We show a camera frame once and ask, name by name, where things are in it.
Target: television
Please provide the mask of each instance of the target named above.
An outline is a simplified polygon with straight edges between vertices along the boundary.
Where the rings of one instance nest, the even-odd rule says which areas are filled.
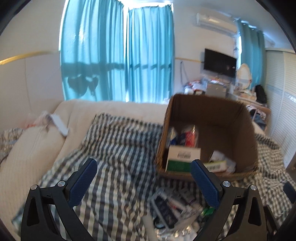
[[[236,58],[205,49],[204,69],[229,77],[235,77],[236,65]]]

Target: white shutter door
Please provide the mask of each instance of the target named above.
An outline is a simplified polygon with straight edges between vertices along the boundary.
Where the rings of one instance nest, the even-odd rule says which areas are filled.
[[[296,55],[284,52],[284,97],[272,137],[281,145],[284,165],[296,151]]]
[[[271,117],[268,120],[267,134],[271,135],[281,110],[284,89],[284,55],[280,51],[266,51],[266,81],[265,91]]]

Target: white wall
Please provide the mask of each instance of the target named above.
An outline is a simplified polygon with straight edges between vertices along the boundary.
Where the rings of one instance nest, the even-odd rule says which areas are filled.
[[[198,27],[196,24],[196,14],[198,12],[209,14],[231,23],[228,17],[218,12],[196,6],[188,7],[174,4],[175,56],[203,61],[205,48],[233,56],[235,48],[234,39],[227,35]],[[175,93],[182,91],[180,62],[180,60],[175,61]],[[190,81],[200,79],[201,75],[205,73],[201,63],[190,61],[183,61],[183,63]],[[186,82],[187,80],[183,74],[183,83]]]
[[[43,110],[53,113],[64,100],[59,52],[0,65],[0,132],[25,127]]]
[[[29,113],[53,112],[63,101],[59,31],[65,0],[32,0],[0,36],[0,60],[35,52],[55,54],[0,65],[0,132],[23,127]]]
[[[0,36],[0,60],[59,47],[59,29],[65,0],[32,0]]]

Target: metal screw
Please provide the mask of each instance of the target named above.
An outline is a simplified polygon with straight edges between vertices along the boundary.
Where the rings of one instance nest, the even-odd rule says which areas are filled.
[[[37,185],[36,184],[34,184],[34,185],[31,186],[31,190],[35,190],[36,188],[37,188]]]
[[[57,185],[59,186],[59,187],[63,187],[63,186],[65,186],[65,181],[59,181],[58,183],[57,183]]]
[[[251,185],[251,189],[252,189],[253,191],[256,191],[256,190],[257,190],[257,187],[256,187],[255,185]]]
[[[230,187],[230,182],[229,181],[224,181],[223,186],[224,187]]]

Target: clothes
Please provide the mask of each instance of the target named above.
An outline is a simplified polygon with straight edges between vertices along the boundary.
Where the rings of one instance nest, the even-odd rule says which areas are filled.
[[[259,114],[255,115],[254,122],[262,129],[265,130],[266,123],[262,120]]]
[[[0,165],[1,162],[8,156],[13,145],[22,135],[23,131],[24,130],[21,128],[13,128],[0,133]]]
[[[262,118],[262,120],[265,120],[266,119],[266,114],[259,110],[258,108],[256,108],[255,106],[253,105],[246,105],[246,108],[248,109],[248,111],[250,112],[251,116],[253,116],[257,110],[256,113],[258,113],[260,115],[260,117]]]

